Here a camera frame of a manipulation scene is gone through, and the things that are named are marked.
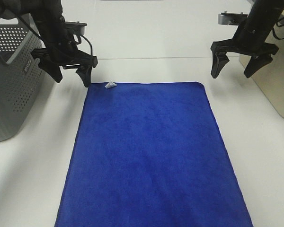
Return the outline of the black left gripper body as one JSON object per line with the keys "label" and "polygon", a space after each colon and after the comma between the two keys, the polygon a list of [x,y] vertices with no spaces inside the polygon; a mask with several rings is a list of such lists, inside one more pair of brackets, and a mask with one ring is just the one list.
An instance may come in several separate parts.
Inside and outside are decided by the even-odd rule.
{"label": "black left gripper body", "polygon": [[36,21],[39,34],[45,45],[31,52],[33,58],[46,59],[64,69],[95,68],[98,59],[93,55],[91,42],[84,35],[75,35],[65,28],[65,21]]}

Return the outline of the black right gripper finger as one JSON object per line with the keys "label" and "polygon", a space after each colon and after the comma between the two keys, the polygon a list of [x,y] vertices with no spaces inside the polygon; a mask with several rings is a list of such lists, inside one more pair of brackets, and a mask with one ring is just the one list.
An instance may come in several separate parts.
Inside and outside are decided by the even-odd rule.
{"label": "black right gripper finger", "polygon": [[213,52],[211,76],[216,79],[223,67],[229,62],[226,52]]}
{"label": "black right gripper finger", "polygon": [[244,75],[246,76],[246,78],[250,78],[259,69],[270,64],[271,62],[272,62],[272,57],[271,57],[270,54],[253,56],[253,57],[251,57],[250,61],[248,62],[247,66],[244,70]]}

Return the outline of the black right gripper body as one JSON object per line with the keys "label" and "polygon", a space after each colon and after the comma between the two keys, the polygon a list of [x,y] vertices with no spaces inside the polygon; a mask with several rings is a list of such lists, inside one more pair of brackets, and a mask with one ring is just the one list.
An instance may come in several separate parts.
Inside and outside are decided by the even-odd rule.
{"label": "black right gripper body", "polygon": [[274,15],[252,15],[241,22],[232,38],[212,43],[213,52],[233,52],[247,56],[275,55],[279,48],[266,39],[279,20]]}

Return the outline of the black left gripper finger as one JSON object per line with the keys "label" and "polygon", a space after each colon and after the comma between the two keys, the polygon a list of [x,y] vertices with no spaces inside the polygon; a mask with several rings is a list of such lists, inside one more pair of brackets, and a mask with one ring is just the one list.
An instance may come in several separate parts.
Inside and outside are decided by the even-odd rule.
{"label": "black left gripper finger", "polygon": [[76,70],[85,87],[89,87],[91,84],[91,71],[92,67],[82,67]]}
{"label": "black left gripper finger", "polygon": [[62,73],[59,66],[52,61],[48,61],[46,59],[41,59],[39,64],[39,68],[49,74],[56,83],[60,83],[62,80]]}

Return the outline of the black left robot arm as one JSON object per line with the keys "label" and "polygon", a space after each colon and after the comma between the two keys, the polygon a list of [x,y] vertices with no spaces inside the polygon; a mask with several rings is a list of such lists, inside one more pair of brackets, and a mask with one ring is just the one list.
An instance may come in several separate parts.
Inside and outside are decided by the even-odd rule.
{"label": "black left robot arm", "polygon": [[38,67],[55,82],[62,80],[61,69],[75,69],[83,85],[91,84],[91,72],[98,64],[93,53],[77,48],[86,40],[86,24],[67,22],[59,0],[0,0],[0,18],[19,19],[45,45],[31,55],[39,59]]}

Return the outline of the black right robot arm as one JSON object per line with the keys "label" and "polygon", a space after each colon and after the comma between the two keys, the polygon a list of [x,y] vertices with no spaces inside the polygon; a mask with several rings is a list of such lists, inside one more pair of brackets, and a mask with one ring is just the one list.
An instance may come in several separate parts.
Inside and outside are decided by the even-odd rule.
{"label": "black right robot arm", "polygon": [[273,60],[271,56],[276,55],[279,48],[275,44],[266,43],[265,40],[280,20],[283,10],[284,0],[257,0],[249,14],[226,11],[219,14],[219,24],[238,26],[238,28],[231,39],[212,43],[211,76],[217,78],[229,62],[228,52],[251,57],[244,71],[247,78],[270,64]]}

